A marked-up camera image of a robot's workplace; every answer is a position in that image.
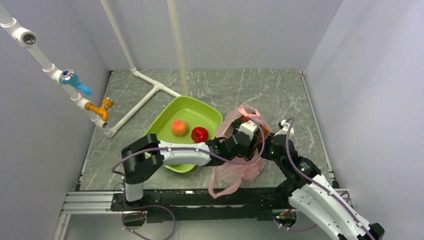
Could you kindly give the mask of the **pink plastic bag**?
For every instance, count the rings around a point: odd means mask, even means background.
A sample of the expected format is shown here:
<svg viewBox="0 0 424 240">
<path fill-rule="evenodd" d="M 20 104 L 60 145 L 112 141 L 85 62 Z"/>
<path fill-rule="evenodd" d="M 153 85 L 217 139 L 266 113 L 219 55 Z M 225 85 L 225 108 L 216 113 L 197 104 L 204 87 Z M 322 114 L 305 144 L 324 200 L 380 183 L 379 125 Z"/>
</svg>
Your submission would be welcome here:
<svg viewBox="0 0 424 240">
<path fill-rule="evenodd" d="M 272 128 L 268 125 L 267 120 L 259 110 L 248 104 L 243 104 L 225 116 L 223 122 L 216 128 L 215 136 L 228 138 L 235 129 L 231 124 L 236 119 L 244 116 L 252 118 L 255 122 L 259 123 L 266 137 L 272 132 Z M 233 161 L 235 162 L 234 164 L 224 162 L 222 165 L 213 168 L 209 180 L 208 193 L 214 199 L 233 194 L 238 190 L 242 182 L 252 182 L 266 165 L 266 160 L 261 157 L 249 164 L 241 164 L 244 159 L 240 157 L 234 158 Z M 215 184 L 222 181 L 230 184 L 230 186 L 215 193 Z"/>
</svg>

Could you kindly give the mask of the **red fake fruit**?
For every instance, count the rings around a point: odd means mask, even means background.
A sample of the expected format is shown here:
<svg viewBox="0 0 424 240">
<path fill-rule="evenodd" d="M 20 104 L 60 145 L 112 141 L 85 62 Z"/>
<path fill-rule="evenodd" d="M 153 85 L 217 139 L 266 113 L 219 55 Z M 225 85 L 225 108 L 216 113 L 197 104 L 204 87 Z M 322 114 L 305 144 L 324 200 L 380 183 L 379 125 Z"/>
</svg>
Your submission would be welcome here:
<svg viewBox="0 0 424 240">
<path fill-rule="evenodd" d="M 194 143 L 206 142 L 209 139 L 209 132 L 206 128 L 198 126 L 192 129 L 191 139 Z"/>
</svg>

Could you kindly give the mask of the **orange fake fruit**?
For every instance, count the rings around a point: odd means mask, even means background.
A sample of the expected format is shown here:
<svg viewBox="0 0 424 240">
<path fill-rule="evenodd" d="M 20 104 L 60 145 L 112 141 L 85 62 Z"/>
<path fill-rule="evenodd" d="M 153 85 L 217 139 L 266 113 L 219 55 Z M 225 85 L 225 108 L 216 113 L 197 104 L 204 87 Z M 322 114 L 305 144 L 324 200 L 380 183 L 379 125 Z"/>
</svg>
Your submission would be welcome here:
<svg viewBox="0 0 424 240">
<path fill-rule="evenodd" d="M 174 136 L 183 137 L 189 131 L 188 124 L 181 119 L 177 119 L 171 123 L 170 130 Z"/>
</svg>

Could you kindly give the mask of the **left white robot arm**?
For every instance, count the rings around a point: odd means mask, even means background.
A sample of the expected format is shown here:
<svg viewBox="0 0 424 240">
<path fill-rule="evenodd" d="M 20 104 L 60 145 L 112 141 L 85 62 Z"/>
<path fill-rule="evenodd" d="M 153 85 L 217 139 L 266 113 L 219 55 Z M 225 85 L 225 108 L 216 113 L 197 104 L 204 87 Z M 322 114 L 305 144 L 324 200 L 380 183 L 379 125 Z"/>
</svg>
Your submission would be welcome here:
<svg viewBox="0 0 424 240">
<path fill-rule="evenodd" d="M 246 165 L 257 157 L 257 149 L 263 149 L 266 134 L 238 131 L 229 137 L 216 137 L 200 143 L 171 143 L 159 140 L 154 133 L 147 134 L 121 150 L 124 168 L 124 204 L 131 210 L 144 203 L 144 182 L 159 168 L 170 165 L 191 164 L 201 167 L 235 164 Z"/>
</svg>

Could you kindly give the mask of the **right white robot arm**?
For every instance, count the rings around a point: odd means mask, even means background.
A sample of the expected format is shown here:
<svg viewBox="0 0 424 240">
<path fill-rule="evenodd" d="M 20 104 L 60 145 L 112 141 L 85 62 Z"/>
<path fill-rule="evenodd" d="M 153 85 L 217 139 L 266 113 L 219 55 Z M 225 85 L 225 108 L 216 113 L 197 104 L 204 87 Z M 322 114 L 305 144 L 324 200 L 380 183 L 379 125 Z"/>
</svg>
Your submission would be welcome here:
<svg viewBox="0 0 424 240">
<path fill-rule="evenodd" d="M 261 157 L 272 160 L 286 179 L 275 191 L 276 203 L 304 213 L 332 240 L 381 240 L 379 223 L 370 223 L 357 213 L 308 158 L 299 156 L 286 135 L 271 133 Z"/>
</svg>

